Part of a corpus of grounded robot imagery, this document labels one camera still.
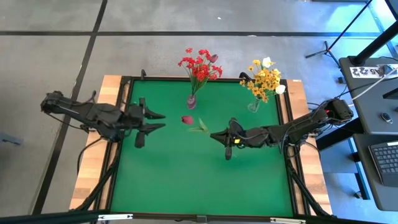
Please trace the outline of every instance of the black desk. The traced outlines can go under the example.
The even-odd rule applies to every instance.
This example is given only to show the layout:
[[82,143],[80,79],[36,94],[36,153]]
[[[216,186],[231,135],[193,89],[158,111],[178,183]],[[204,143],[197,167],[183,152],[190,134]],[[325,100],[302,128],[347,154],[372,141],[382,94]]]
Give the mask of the black desk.
[[[349,68],[355,66],[349,62],[348,58],[341,58],[339,62],[341,72],[346,79],[349,90],[378,81],[377,78],[353,78]],[[375,67],[378,64],[386,63],[393,64],[398,62],[388,58],[369,58],[366,61],[365,67]],[[394,111],[398,107],[398,100],[384,99],[382,97],[383,94],[397,87],[398,79],[380,82],[364,95],[354,100],[359,117],[347,123],[342,128],[317,139],[319,150],[326,149],[331,145],[348,139],[354,133],[398,135],[398,112]],[[360,94],[366,88],[367,86],[353,91],[351,96],[354,97]],[[388,113],[394,121],[393,124],[385,122],[380,117],[381,113]]]
[[368,146],[388,141],[398,141],[398,136],[354,134],[353,139],[362,162],[376,206],[380,210],[398,211],[398,187],[386,187],[380,182]]

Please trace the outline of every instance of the gray floor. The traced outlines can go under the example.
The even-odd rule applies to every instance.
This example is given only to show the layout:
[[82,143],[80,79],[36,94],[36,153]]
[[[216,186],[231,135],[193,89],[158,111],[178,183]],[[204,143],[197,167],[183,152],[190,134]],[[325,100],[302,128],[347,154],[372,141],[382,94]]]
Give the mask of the gray floor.
[[[92,30],[100,0],[0,0],[0,30]],[[284,1],[109,0],[100,30],[106,31],[264,31],[339,32],[363,4]],[[350,32],[377,32],[368,10]],[[40,112],[45,93],[69,95],[80,70],[89,37],[0,35],[0,130],[24,139],[22,146],[0,143],[0,216],[29,212],[60,124]],[[225,77],[237,77],[255,58],[270,56],[284,78],[301,79],[307,101],[319,103],[340,94],[341,73],[330,57],[304,55],[319,51],[332,37],[97,37],[79,100],[99,90],[103,75],[184,75],[177,67],[187,47],[217,53]],[[355,55],[369,38],[345,37],[333,49],[336,57]],[[383,47],[374,57],[391,56]],[[69,129],[44,212],[68,209],[76,179],[76,159],[86,135]],[[353,201],[337,186],[350,178],[326,175],[334,214],[358,220],[397,215],[377,210],[368,202],[366,213],[346,214]]]

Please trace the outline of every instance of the red tulip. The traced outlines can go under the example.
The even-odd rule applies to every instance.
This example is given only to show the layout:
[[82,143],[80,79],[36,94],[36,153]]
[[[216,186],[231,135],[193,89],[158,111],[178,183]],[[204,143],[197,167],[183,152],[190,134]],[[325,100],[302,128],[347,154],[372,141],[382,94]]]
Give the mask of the red tulip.
[[187,125],[192,125],[193,124],[192,116],[182,116],[181,120],[182,120],[183,123],[185,123]]
[[211,63],[215,63],[215,62],[217,61],[217,59],[218,59],[218,56],[217,56],[217,55],[212,55],[212,56],[209,58],[209,61],[210,61]]

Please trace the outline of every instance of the green mat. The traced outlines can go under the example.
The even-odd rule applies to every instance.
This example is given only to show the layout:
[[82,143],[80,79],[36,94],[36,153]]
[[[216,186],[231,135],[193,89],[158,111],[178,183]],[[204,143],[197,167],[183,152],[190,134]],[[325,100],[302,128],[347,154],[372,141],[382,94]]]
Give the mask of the green mat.
[[[134,147],[136,131],[123,141],[114,186],[112,212],[204,215],[292,216],[283,155],[277,147],[233,149],[230,161],[224,146],[208,134],[188,132],[201,118],[211,133],[224,130],[235,117],[245,129],[278,124],[275,99],[257,113],[247,105],[254,97],[238,83],[207,83],[197,94],[197,107],[188,110],[189,82],[135,81],[131,102],[146,98],[165,119],[147,120],[166,126]],[[192,115],[188,126],[181,117]]]

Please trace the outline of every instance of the computer keyboard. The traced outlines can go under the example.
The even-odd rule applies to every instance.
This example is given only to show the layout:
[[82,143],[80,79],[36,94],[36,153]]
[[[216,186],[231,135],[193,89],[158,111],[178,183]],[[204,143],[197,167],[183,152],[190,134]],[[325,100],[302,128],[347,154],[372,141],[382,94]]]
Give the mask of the computer keyboard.
[[398,141],[369,146],[381,183],[398,187]]

